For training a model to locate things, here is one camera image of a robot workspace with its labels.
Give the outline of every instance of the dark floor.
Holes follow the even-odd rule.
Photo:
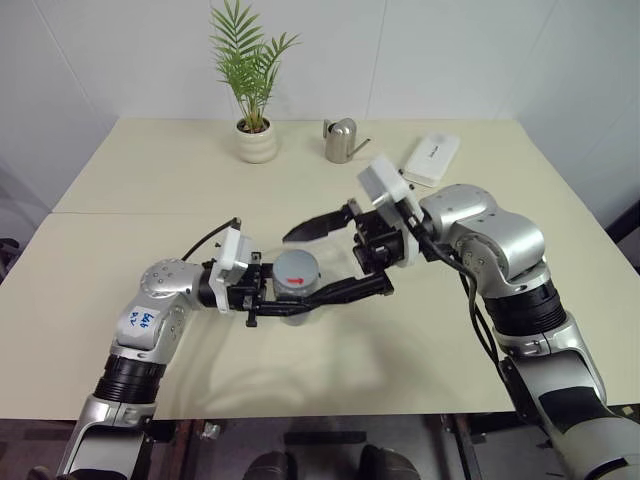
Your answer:
[[[285,445],[287,432],[365,432],[366,440],[408,457],[424,480],[463,479],[455,439],[439,416],[396,415],[238,419],[220,423],[217,440],[198,441],[191,467],[194,480],[241,480],[251,461],[271,450],[287,450],[296,458],[300,480],[352,480],[365,443]],[[0,420],[0,479],[24,479],[33,465],[53,470],[64,450],[72,424],[49,421]],[[561,470],[553,450],[536,428],[520,427],[474,437],[484,479],[558,478]],[[151,480],[166,477],[165,452],[156,445]]]

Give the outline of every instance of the potted plant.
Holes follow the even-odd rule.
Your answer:
[[[242,111],[236,123],[238,154],[251,163],[263,163],[275,157],[278,142],[273,122],[264,117],[271,90],[278,75],[280,57],[296,45],[298,35],[264,41],[262,27],[256,24],[258,14],[251,7],[231,6],[224,0],[224,11],[212,8],[211,23],[216,29],[210,39],[216,50],[218,72],[227,83]]]

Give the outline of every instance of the white wall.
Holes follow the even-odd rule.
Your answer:
[[[304,42],[285,57],[274,118],[513,117],[603,225],[640,196],[638,0],[254,6],[268,32]],[[118,116],[235,116],[208,12],[0,1],[0,236],[30,237]]]

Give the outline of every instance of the beige table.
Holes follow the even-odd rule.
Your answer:
[[[274,258],[300,220],[354,194],[366,206],[355,175],[367,157],[385,150],[400,163],[427,129],[462,136],[446,183],[479,184],[540,225],[610,403],[640,400],[640,281],[516,123],[363,122],[376,148],[346,165],[323,160],[319,122],[291,123],[280,156],[260,166],[232,158],[221,125],[118,123],[56,209],[85,213],[50,215],[0,287],[0,417],[77,416],[148,265],[232,215]],[[347,231],[310,247],[327,280],[355,271],[350,247]],[[199,312],[163,381],[159,418],[511,409],[454,272],[420,262],[389,274],[393,296],[324,307],[299,327],[273,318],[246,329],[244,314]]]

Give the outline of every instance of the white flower pot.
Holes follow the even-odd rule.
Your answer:
[[[268,127],[264,132],[246,133],[240,130],[240,120],[236,124],[235,137],[238,147],[238,156],[249,163],[268,162],[278,153],[278,140],[273,123],[264,119]]]

